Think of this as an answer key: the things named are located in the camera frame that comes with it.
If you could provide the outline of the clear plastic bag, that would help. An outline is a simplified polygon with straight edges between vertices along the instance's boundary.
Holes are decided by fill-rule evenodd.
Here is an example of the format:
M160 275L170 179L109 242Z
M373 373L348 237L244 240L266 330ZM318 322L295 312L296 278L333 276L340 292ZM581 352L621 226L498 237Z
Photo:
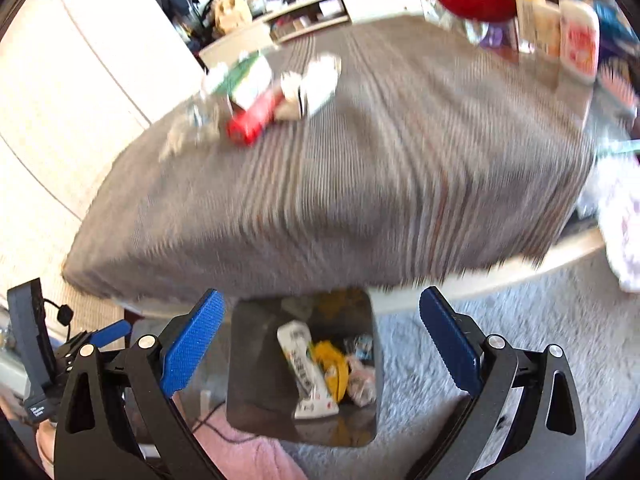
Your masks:
M194 148L207 148L223 135L232 117L229 97L200 91L181 105L172 121L158 160L179 156Z

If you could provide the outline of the red cylindrical tube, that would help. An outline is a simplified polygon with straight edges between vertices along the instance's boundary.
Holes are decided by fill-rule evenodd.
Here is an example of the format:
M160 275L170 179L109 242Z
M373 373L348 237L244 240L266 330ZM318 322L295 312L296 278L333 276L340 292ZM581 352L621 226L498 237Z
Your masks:
M274 111L283 101L284 94L280 86L271 86L241 113L234 115L227 125L227 134L237 144L253 144L274 117Z

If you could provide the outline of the dark grey trash bin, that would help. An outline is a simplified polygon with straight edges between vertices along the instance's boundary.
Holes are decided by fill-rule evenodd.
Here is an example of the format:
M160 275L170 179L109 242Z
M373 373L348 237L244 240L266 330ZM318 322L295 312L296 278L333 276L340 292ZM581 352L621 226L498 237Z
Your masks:
M233 310L229 424L295 443L362 448L378 433L383 359L359 288L244 299Z

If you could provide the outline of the plaid grey table blanket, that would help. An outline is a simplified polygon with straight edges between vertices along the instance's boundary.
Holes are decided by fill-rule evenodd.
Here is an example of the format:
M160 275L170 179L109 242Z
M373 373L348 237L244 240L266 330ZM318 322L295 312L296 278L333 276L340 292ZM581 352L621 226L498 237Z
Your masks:
M268 55L342 62L334 97L250 146L162 151L166 115L115 159L63 264L104 298L190 304L439 281L558 239L593 165L555 94L456 32L398 16Z

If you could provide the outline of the white low tv cabinet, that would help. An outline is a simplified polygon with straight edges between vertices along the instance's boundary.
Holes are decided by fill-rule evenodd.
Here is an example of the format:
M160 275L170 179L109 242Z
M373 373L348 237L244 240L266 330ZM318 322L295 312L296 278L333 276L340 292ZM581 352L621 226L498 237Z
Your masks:
M219 63L230 65L243 53L280 46L322 29L399 15L422 15L425 3L425 0L299 0L215 40L200 51L200 59L208 68Z

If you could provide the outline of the brown plush toy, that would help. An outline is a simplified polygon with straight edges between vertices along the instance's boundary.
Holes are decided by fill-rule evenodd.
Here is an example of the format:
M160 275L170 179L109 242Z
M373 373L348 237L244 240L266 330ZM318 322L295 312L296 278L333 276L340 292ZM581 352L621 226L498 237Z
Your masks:
M253 21L246 0L214 0L213 12L216 31L221 35L228 35Z

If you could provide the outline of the white bottle red label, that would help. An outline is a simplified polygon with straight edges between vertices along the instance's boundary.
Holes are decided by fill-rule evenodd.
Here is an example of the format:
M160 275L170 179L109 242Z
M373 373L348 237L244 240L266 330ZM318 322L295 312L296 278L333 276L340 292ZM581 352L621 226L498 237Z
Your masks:
M560 60L563 67L585 84L597 78L600 21L596 11L580 0L559 0Z

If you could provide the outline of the white bottle yellow cap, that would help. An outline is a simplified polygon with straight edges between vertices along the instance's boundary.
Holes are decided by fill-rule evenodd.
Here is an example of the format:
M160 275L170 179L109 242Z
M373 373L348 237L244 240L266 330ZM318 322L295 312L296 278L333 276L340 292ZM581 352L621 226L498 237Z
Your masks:
M518 19L518 50L521 53L535 51L536 26L534 4L546 0L515 0L516 18Z

